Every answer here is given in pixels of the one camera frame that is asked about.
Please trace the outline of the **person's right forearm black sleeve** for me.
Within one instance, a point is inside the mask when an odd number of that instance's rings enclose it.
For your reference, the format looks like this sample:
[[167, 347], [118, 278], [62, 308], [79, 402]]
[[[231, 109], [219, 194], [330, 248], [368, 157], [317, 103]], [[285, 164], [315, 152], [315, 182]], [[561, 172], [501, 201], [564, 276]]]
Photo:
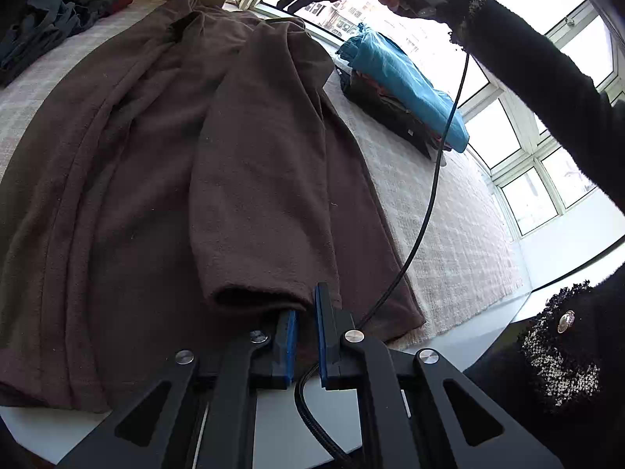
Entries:
[[582, 173], [623, 208], [624, 103], [611, 103], [569, 56], [497, 0], [445, 0], [436, 16], [451, 41], [538, 115]]

